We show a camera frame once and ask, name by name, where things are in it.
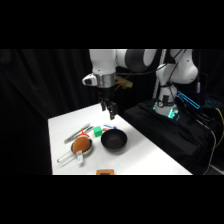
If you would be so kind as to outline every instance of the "white table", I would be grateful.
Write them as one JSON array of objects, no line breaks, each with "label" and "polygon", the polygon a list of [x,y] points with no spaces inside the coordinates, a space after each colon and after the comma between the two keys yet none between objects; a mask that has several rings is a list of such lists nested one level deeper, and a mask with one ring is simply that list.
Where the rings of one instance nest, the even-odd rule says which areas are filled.
[{"label": "white table", "polygon": [[[58,164],[57,159],[69,152],[72,144],[64,144],[64,140],[87,123],[95,127],[106,123],[117,126],[127,134],[127,145],[121,152],[111,153],[92,131],[89,136],[94,149],[82,166],[77,159]],[[109,112],[102,112],[100,104],[49,119],[48,125],[54,175],[96,175],[97,170],[107,169],[113,169],[115,175],[191,175],[120,116],[111,121]]]}]

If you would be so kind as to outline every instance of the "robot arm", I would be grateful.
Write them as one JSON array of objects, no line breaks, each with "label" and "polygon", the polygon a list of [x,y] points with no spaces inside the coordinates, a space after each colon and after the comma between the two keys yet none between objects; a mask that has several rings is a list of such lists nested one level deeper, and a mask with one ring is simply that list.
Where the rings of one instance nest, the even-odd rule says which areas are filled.
[{"label": "robot arm", "polygon": [[[161,65],[163,68],[156,73],[161,90],[155,111],[169,118],[173,118],[178,113],[174,104],[177,89],[173,83],[189,84],[198,75],[198,69],[192,60],[193,49],[180,50],[171,50],[173,58],[177,55],[175,57],[177,66],[174,64]],[[156,51],[156,49],[90,49],[93,73],[83,79],[83,84],[97,87],[102,109],[103,111],[108,109],[111,119],[114,119],[118,113],[117,104],[113,101],[116,67],[127,68],[136,73],[144,72],[153,62]]]},{"label": "robot arm", "polygon": [[110,118],[118,113],[113,102],[116,67],[144,72],[152,63],[156,49],[90,49],[93,73],[83,79],[83,84],[97,87],[103,111],[107,108]]}]

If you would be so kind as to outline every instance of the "utensil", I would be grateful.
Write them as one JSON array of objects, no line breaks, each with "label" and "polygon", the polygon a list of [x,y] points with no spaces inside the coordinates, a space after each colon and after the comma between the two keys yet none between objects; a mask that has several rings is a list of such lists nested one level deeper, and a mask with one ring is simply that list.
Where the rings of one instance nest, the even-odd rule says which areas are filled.
[{"label": "utensil", "polygon": [[[89,139],[90,141],[90,148],[89,150],[87,150],[86,152],[83,152],[82,155],[83,156],[87,156],[93,149],[93,142],[91,139]],[[72,149],[73,149],[73,144],[71,146],[71,151],[69,151],[68,153],[66,153],[65,155],[63,155],[61,158],[59,158],[57,160],[58,163],[64,163],[65,161],[67,161],[68,159],[70,159],[71,157],[75,157],[77,158],[77,154],[73,153]]]},{"label": "utensil", "polygon": [[79,129],[76,133],[74,133],[73,135],[71,135],[69,138],[67,138],[67,139],[65,139],[65,143],[66,142],[68,142],[71,138],[74,138],[76,135],[78,135],[80,132],[81,132],[81,130],[83,129],[83,130],[85,130],[85,129],[87,129],[88,127],[90,126],[90,124],[86,124],[86,125],[84,125],[81,129]]},{"label": "utensil", "polygon": [[[89,128],[87,128],[87,129],[85,129],[85,130],[84,130],[84,133],[87,134],[87,133],[91,132],[91,131],[93,130],[93,128],[94,128],[94,127],[92,126],[92,127],[89,127]],[[68,140],[65,142],[65,144],[67,144],[67,143],[69,143],[69,142],[72,142],[72,141],[76,140],[76,139],[79,137],[80,134],[82,134],[82,131],[79,132],[79,133],[78,133],[77,135],[75,135],[74,137],[68,139]]]},{"label": "utensil", "polygon": [[104,126],[107,127],[107,128],[111,128],[111,129],[117,129],[116,126],[113,126],[113,125],[110,125],[110,124],[105,124]]},{"label": "utensil", "polygon": [[112,152],[120,151],[127,144],[127,141],[127,135],[118,129],[104,132],[101,138],[103,146]]}]

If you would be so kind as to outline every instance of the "black curtain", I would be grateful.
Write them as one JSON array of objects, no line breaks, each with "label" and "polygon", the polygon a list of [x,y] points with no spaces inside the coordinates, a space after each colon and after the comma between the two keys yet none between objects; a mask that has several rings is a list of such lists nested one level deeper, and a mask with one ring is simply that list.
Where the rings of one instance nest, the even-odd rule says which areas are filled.
[{"label": "black curtain", "polygon": [[[149,70],[157,68],[160,53]],[[224,49],[203,49],[209,92],[224,98],[223,62]],[[51,174],[47,120],[98,102],[95,89],[81,82],[91,72],[88,49],[0,50],[1,174]],[[156,76],[129,80],[133,88],[119,88],[115,95],[121,116],[152,98]]]}]

